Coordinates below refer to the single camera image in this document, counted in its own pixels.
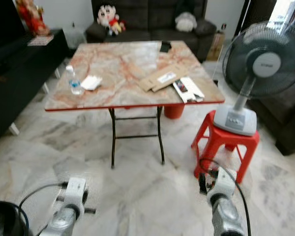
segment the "black table leg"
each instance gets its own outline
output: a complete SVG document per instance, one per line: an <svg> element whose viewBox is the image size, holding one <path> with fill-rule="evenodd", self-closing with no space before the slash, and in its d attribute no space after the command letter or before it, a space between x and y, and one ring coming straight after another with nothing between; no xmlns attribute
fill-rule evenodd
<svg viewBox="0 0 295 236"><path fill-rule="evenodd" d="M112 169L115 168L115 143L116 143L116 116L115 110L108 109L113 121L113 146L112 146Z"/></svg>
<svg viewBox="0 0 295 236"><path fill-rule="evenodd" d="M157 131L158 131L158 140L159 145L161 147L161 155L162 155L162 165L165 164L164 158L164 150L163 150L163 143L162 143L162 136L161 136L161 114L162 114L163 107L157 107Z"/></svg>
<svg viewBox="0 0 295 236"><path fill-rule="evenodd" d="M148 138L148 137L158 137L159 145L161 148L162 155L162 165L165 164L164 159L164 150L161 136L161 114L163 107L157 107L157 116L156 117L133 117L133 118L116 118L114 108L109 108L108 111L113 121L113 145L112 145L112 169L115 168L115 143L116 139L133 139L133 138ZM116 120L127 120L127 119L150 119L157 118L157 131L158 134L149 134L149 135L135 135L135 136L118 136L116 137Z"/></svg>

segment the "water bottle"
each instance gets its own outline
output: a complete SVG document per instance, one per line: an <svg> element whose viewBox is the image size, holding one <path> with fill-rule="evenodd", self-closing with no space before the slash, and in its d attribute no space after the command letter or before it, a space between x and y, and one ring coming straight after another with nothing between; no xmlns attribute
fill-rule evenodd
<svg viewBox="0 0 295 236"><path fill-rule="evenodd" d="M65 70L68 73L68 81L71 86L71 91L75 95L79 95L83 93L83 88L81 87L81 82L77 78L72 65L68 65Z"/></svg>

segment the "marble tabletop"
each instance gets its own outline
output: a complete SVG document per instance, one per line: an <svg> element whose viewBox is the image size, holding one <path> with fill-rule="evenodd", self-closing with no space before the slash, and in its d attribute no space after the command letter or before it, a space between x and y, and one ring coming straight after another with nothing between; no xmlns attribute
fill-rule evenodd
<svg viewBox="0 0 295 236"><path fill-rule="evenodd" d="M48 99L46 111L103 108L130 108L183 104L173 88L158 92L143 91L138 82L151 73L178 63L188 70L188 76L205 95L203 102L223 103L225 98L183 41L172 41L168 53L160 52L161 42L129 42L81 44L70 65L82 81L87 75L103 79L95 91L74 95L64 72L56 91Z"/></svg>

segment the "cardboard box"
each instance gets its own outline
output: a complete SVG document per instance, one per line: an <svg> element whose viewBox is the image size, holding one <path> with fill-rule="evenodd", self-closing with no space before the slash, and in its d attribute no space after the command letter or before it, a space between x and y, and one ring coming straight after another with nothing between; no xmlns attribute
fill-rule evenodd
<svg viewBox="0 0 295 236"><path fill-rule="evenodd" d="M187 74L188 70L183 65L173 64L144 78L139 82L139 86L145 92L150 89L156 92Z"/></svg>
<svg viewBox="0 0 295 236"><path fill-rule="evenodd" d="M209 50L209 53L206 57L207 60L218 60L220 53L223 49L223 43L225 40L225 34L224 33L216 33L213 39L212 46Z"/></svg>

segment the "white paper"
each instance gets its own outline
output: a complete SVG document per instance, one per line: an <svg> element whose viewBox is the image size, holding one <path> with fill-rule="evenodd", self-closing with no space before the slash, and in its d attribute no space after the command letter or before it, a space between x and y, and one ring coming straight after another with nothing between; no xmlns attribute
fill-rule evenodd
<svg viewBox="0 0 295 236"><path fill-rule="evenodd" d="M85 90L94 90L100 85L102 80L102 78L99 78L97 76L88 75L81 83L81 87Z"/></svg>

